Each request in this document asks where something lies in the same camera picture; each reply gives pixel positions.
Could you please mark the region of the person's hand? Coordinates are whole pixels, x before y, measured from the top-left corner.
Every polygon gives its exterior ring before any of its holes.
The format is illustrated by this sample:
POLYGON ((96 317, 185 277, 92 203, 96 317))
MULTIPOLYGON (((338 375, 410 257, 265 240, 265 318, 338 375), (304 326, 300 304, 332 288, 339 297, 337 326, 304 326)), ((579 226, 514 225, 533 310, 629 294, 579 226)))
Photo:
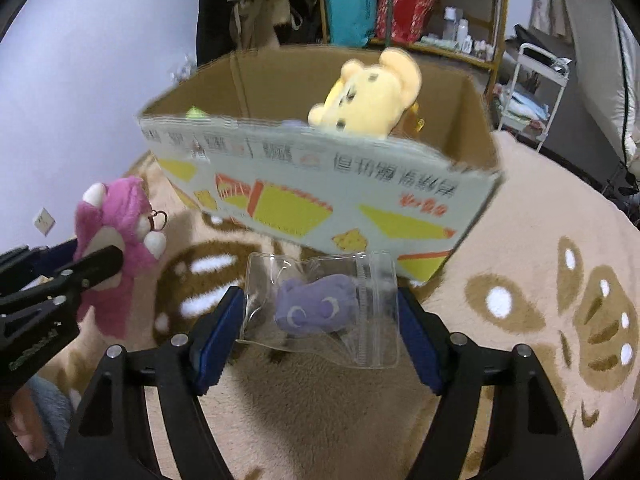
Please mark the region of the person's hand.
POLYGON ((28 385, 14 394, 10 409, 9 428, 14 437, 33 462, 41 460, 48 452, 48 442, 28 385))

